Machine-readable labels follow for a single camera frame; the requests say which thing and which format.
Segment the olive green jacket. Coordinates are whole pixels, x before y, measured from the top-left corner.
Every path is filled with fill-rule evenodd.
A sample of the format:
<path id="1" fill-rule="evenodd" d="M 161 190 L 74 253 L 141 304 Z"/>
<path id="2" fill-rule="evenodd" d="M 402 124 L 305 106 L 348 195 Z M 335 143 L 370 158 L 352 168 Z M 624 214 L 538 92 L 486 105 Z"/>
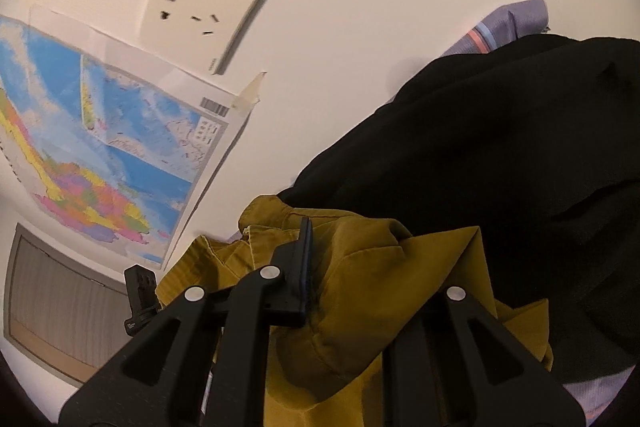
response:
<path id="1" fill-rule="evenodd" d="M 552 365 L 547 301 L 512 309 L 495 298 L 475 227 L 417 236 L 392 219 L 260 196 L 243 211 L 236 241 L 194 239 L 158 284 L 158 299 L 168 305 L 194 285 L 235 285 L 294 241 L 303 219 L 312 224 L 311 310 L 301 329 L 271 332 L 267 425 L 381 425 L 383 349 L 446 283 L 468 288 L 544 367 Z"/>

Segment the grey wooden door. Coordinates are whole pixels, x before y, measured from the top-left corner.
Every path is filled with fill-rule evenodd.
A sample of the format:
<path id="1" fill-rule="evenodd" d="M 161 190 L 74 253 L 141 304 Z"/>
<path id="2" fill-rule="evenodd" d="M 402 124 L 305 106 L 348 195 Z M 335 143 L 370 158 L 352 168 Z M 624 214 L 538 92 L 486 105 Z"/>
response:
<path id="1" fill-rule="evenodd" d="M 19 223 L 4 283 L 3 335 L 75 387 L 129 340 L 125 284 L 70 259 Z"/>

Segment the black folded garment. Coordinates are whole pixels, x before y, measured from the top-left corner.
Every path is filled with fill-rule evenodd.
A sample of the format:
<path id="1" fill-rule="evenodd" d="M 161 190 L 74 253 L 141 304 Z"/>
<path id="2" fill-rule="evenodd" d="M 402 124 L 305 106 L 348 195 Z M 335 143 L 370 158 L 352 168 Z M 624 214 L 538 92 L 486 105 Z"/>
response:
<path id="1" fill-rule="evenodd" d="M 495 296 L 547 300 L 554 371 L 639 362 L 639 45 L 557 35 L 428 64 L 281 193 L 297 208 L 475 227 Z"/>

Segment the purple plaid bed sheet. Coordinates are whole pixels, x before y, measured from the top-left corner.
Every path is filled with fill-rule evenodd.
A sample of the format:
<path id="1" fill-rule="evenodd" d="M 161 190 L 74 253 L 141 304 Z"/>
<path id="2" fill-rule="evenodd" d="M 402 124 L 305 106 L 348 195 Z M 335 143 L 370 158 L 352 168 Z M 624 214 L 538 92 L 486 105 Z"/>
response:
<path id="1" fill-rule="evenodd" d="M 546 0 L 525 0 L 499 6 L 468 30 L 442 56 L 487 54 L 519 38 L 548 30 Z"/>

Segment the colourful wall map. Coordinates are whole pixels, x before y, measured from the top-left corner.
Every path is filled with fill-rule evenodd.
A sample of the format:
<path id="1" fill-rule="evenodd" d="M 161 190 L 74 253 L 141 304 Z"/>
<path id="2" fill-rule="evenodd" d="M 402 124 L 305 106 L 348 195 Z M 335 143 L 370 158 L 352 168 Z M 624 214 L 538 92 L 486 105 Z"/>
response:
<path id="1" fill-rule="evenodd" d="M 163 268 L 252 106 L 78 20 L 1 0 L 1 150 L 38 210 Z"/>

